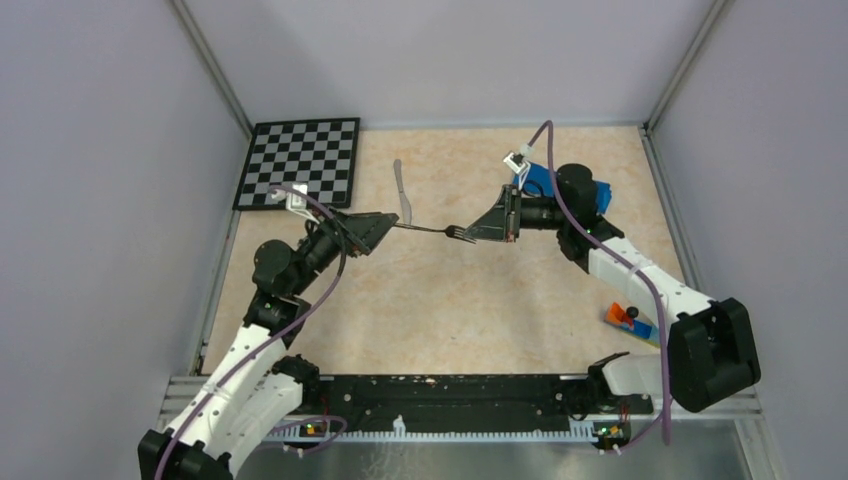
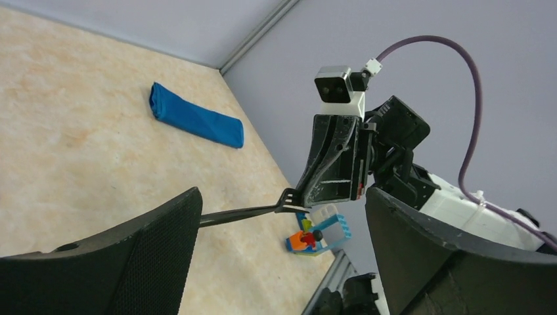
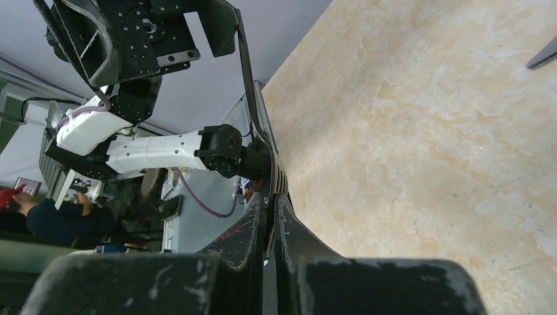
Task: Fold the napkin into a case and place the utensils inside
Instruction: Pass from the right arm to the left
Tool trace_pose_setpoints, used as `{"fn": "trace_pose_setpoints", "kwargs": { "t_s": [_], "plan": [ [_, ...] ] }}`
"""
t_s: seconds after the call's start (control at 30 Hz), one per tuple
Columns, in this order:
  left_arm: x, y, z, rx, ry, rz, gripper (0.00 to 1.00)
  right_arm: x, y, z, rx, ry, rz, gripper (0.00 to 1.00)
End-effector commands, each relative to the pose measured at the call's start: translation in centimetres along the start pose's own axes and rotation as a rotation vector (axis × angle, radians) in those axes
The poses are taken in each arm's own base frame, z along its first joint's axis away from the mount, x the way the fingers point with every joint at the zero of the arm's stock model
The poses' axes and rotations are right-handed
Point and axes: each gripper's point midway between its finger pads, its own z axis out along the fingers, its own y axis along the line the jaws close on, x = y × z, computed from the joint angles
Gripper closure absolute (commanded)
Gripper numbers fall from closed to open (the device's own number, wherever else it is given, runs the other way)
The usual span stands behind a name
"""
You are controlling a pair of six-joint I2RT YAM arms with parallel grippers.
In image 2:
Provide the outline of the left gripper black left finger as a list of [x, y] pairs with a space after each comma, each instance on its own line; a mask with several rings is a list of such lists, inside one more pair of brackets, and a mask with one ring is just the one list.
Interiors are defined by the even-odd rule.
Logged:
[[191, 188], [49, 253], [1, 259], [2, 314], [177, 314], [202, 212]]

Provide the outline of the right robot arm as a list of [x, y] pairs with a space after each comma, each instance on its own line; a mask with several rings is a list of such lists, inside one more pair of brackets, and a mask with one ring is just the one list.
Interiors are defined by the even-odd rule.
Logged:
[[368, 180], [410, 208], [467, 233], [519, 249], [556, 253], [550, 234], [527, 211], [496, 213], [482, 192], [469, 196], [415, 164], [414, 149], [430, 126], [391, 97], [363, 115], [317, 114], [307, 165], [296, 190], [304, 208], [355, 201]]

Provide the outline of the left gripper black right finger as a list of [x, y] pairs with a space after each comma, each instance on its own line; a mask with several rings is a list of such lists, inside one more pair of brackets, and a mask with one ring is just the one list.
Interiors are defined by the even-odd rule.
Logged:
[[365, 211], [391, 314], [555, 314], [556, 257], [474, 236], [377, 188]]

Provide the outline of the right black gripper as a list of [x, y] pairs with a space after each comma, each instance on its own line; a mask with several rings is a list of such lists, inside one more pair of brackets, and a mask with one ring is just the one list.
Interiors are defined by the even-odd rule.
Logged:
[[300, 206], [359, 200], [374, 159], [377, 122], [359, 116], [318, 114], [305, 170], [296, 186]]

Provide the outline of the blue cloth napkin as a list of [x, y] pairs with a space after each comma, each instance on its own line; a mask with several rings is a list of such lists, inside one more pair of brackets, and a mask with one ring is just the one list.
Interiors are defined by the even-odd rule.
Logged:
[[238, 118], [186, 101], [157, 82], [151, 86], [148, 102], [162, 123], [231, 148], [244, 146], [244, 126]]

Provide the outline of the dark metal fork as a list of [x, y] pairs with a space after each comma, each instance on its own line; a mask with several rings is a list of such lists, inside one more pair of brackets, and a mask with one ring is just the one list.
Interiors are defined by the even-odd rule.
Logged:
[[274, 205], [265, 205], [258, 207], [249, 207], [241, 209], [231, 209], [208, 213], [200, 217], [200, 228], [227, 224], [230, 222], [241, 221], [252, 217], [258, 217], [268, 213], [302, 213], [307, 211], [302, 207], [300, 194], [293, 188], [285, 188], [280, 195], [278, 201]]

